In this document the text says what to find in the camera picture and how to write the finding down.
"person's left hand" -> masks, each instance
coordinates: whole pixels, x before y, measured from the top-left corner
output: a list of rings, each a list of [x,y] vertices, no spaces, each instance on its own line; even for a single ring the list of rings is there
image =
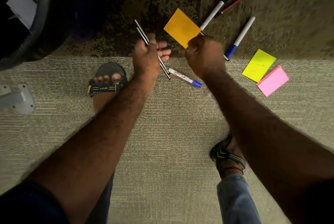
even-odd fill
[[[167,47],[167,42],[156,42],[155,34],[148,34],[147,37],[150,40],[147,47],[143,40],[139,40],[135,46],[132,54],[133,67],[135,76],[155,81],[160,72],[158,56],[161,57],[163,62],[166,62],[169,60],[171,50],[160,50]]]

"jeans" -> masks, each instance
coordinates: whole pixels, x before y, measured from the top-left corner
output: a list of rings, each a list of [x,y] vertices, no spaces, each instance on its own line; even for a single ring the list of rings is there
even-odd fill
[[[106,224],[114,174],[102,192],[85,224]],[[248,184],[240,174],[225,177],[217,185],[217,195],[224,224],[261,223]]]

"person's left foot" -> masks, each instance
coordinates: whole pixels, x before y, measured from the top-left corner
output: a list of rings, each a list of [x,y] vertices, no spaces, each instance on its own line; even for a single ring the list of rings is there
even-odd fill
[[[109,75],[100,76],[100,77],[93,77],[93,82],[96,84],[114,84],[121,81],[120,74],[113,74],[110,78]],[[100,92],[96,93],[92,96],[93,98],[93,107],[95,113],[99,112],[106,103],[110,100],[114,99],[117,95],[117,92]]]
[[[246,161],[231,132],[211,149],[210,158],[215,162],[221,179],[230,174],[244,174]]]

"dark blue sleeve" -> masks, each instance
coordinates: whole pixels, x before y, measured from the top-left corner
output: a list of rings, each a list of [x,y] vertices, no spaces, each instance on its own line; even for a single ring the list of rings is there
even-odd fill
[[[6,223],[69,223],[53,194],[33,182],[25,181],[1,195],[0,211]]]

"person's left arm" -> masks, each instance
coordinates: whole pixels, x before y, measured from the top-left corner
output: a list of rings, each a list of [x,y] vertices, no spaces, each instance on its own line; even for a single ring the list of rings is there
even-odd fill
[[[129,84],[27,178],[52,192],[71,223],[83,223],[92,211],[153,89],[160,62],[151,42],[137,43]]]

